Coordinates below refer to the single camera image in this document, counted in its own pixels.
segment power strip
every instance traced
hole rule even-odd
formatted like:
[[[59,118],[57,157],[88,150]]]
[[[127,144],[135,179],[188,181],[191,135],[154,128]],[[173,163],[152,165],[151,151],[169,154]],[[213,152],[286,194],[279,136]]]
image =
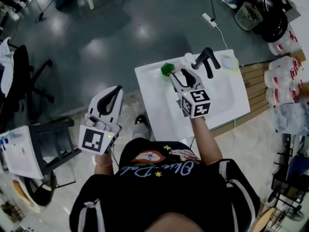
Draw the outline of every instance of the power strip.
[[[208,14],[204,13],[202,14],[202,17],[213,27],[215,28],[217,26],[217,23],[215,23],[214,21],[211,21],[212,19],[209,17]]]

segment black t-shirt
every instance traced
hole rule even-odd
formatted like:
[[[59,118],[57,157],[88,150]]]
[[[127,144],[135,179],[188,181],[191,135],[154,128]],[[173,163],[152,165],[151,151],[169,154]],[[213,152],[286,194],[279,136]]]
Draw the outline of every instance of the black t-shirt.
[[[85,209],[85,203],[98,200],[101,215]],[[88,179],[73,206],[70,228],[78,231],[84,208],[81,231],[87,232],[100,231],[98,216],[107,232],[139,232],[168,212],[185,215],[205,231],[246,231],[259,205],[233,160],[206,166],[182,143],[139,138],[126,145],[115,176]]]

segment bracelet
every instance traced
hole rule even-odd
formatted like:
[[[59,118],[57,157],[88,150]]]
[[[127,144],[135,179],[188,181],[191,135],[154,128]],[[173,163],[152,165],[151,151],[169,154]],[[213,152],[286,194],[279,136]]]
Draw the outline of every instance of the bracelet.
[[[111,163],[110,165],[101,165],[101,164],[98,164],[98,163],[97,163],[97,159],[95,159],[95,162],[96,162],[96,164],[99,165],[100,167],[109,167],[109,166],[112,166],[112,163]]]

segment white cloth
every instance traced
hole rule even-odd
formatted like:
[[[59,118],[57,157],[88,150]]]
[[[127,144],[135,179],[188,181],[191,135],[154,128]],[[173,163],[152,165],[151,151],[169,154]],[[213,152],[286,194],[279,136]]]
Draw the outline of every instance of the white cloth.
[[[4,66],[3,76],[1,79],[1,91],[5,95],[8,96],[10,88],[13,82],[13,73],[14,73],[14,60],[13,54],[14,52],[10,51],[8,40],[10,37],[6,38],[0,44],[0,64]]]

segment white plastic bottle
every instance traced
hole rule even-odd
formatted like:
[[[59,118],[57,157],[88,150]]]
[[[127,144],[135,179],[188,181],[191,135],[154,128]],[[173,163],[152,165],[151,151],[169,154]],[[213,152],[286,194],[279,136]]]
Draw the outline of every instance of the white plastic bottle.
[[[264,82],[268,88],[286,88],[288,89],[294,80],[295,71],[288,71],[277,68],[264,72]]]
[[[297,57],[291,58],[289,56],[284,56],[280,59],[270,62],[268,68],[270,70],[277,69],[277,68],[281,68],[285,70],[295,69],[295,71],[298,72],[299,69],[301,68],[301,62]]]
[[[294,103],[296,100],[296,92],[295,90],[290,89],[268,88],[266,90],[266,100],[272,106]]]
[[[274,43],[267,44],[271,53],[276,56],[279,54],[284,55],[288,52],[294,52],[301,48],[290,24],[288,25],[288,28],[281,39]]]

